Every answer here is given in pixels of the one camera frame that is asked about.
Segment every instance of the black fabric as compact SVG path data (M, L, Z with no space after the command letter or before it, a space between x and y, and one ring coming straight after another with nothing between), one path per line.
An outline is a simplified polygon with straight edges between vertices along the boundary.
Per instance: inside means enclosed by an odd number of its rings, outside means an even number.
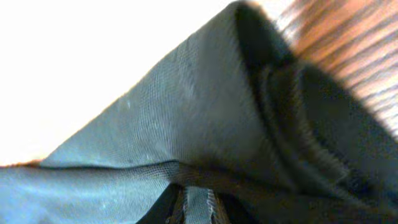
M39 166L0 169L0 223L174 222L182 192L185 223L396 222L395 149L235 2Z

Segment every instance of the fabric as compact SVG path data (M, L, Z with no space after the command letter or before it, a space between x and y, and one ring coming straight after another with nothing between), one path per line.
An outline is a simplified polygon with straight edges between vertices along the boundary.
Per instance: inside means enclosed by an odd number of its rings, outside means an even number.
M396 149L235 2L39 166L0 169L0 223L396 222Z

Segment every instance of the wood grain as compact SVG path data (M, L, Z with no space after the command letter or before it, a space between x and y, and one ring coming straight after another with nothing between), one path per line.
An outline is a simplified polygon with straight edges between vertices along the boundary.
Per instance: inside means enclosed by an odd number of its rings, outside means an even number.
M272 15L298 57L330 72L398 139L398 1L296 0Z

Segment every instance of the wooden surface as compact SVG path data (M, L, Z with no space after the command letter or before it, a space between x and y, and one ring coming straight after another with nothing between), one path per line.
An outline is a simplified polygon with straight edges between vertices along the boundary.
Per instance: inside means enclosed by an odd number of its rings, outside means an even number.
M279 13L261 4L297 56L343 82L398 138L398 0L297 0Z
M48 156L230 2L0 1L0 166ZM258 3L398 136L398 0Z

